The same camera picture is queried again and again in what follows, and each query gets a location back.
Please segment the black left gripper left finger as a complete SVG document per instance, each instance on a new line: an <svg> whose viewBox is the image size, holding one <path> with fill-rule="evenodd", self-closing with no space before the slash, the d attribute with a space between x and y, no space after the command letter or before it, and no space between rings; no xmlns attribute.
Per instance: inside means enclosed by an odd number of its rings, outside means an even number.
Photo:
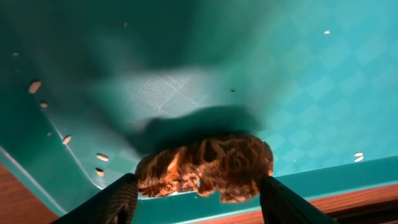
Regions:
<svg viewBox="0 0 398 224"><path fill-rule="evenodd" d="M137 177L127 173L52 224L130 224L137 198Z"/></svg>

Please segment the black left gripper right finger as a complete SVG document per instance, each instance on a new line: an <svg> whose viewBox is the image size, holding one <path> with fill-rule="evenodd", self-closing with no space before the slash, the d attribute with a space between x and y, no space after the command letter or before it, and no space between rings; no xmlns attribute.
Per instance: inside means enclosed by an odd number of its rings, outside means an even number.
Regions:
<svg viewBox="0 0 398 224"><path fill-rule="evenodd" d="M338 224L272 176L264 176L259 189L264 223Z"/></svg>

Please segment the brown food scrap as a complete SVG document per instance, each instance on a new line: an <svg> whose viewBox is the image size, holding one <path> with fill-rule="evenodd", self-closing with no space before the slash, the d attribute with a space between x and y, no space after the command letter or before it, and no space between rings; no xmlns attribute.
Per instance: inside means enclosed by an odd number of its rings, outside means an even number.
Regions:
<svg viewBox="0 0 398 224"><path fill-rule="evenodd" d="M135 175L145 197L191 191L207 197L219 192L220 202L241 203L257 196L262 178L273 172L268 143L252 134L229 134L146 156Z"/></svg>

